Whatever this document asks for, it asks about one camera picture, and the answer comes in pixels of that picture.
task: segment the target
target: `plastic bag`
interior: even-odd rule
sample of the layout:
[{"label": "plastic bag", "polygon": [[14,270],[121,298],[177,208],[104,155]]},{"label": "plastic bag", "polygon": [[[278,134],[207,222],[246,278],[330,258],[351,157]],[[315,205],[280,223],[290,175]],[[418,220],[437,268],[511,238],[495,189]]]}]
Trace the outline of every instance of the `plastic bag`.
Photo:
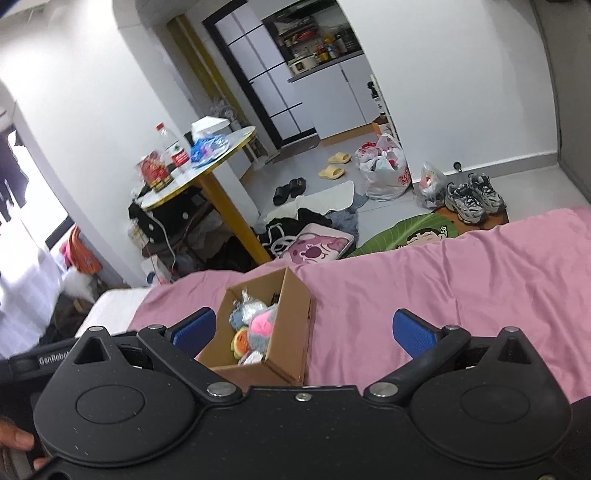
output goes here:
[{"label": "plastic bag", "polygon": [[421,171],[421,181],[418,188],[417,203],[424,208],[438,208],[445,204],[447,177],[429,162],[425,162]]},{"label": "plastic bag", "polygon": [[411,183],[406,156],[392,135],[383,134],[376,144],[363,145],[355,161],[365,178],[365,194],[373,200],[394,200]]}]

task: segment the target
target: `blue gripper pad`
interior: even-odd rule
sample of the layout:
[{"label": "blue gripper pad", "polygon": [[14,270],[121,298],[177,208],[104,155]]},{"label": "blue gripper pad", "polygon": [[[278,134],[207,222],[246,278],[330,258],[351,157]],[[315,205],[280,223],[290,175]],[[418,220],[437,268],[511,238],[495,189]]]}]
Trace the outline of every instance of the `blue gripper pad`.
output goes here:
[{"label": "blue gripper pad", "polygon": [[170,342],[191,357],[205,348],[216,334],[216,314],[202,308],[166,330]]},{"label": "blue gripper pad", "polygon": [[398,310],[392,320],[394,339],[412,358],[434,347],[440,332],[440,329],[405,309]]}]

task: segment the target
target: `white mattress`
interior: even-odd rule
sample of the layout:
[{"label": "white mattress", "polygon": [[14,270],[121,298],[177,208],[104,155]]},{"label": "white mattress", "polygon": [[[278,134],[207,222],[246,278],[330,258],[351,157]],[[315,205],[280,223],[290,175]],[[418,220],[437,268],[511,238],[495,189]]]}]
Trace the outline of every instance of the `white mattress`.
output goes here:
[{"label": "white mattress", "polygon": [[96,325],[105,327],[111,335],[126,332],[149,291],[150,288],[125,288],[103,293],[80,325],[76,336]]}]

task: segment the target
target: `black slipper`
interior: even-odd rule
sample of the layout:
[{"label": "black slipper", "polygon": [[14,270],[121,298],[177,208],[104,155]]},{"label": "black slipper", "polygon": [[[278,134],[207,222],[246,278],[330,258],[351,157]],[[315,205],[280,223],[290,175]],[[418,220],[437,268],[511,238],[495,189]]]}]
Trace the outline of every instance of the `black slipper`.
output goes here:
[{"label": "black slipper", "polygon": [[291,198],[296,198],[302,195],[306,191],[306,180],[300,177],[299,179],[293,179],[290,181],[290,194]]},{"label": "black slipper", "polygon": [[283,185],[283,187],[277,187],[275,190],[275,195],[273,196],[273,205],[279,207],[279,205],[283,205],[287,199],[290,197],[290,186]]}]

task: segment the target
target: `pink bed sheet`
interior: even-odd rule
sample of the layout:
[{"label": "pink bed sheet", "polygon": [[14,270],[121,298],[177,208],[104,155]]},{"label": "pink bed sheet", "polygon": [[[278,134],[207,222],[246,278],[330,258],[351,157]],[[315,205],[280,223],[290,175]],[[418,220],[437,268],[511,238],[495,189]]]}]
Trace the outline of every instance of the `pink bed sheet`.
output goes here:
[{"label": "pink bed sheet", "polygon": [[[208,271],[156,288],[130,328],[216,310],[227,286],[285,265]],[[404,307],[476,336],[518,326],[570,401],[591,395],[591,210],[555,210],[439,244],[293,270],[316,298],[308,385],[363,389],[406,363],[392,337],[392,315]]]}]

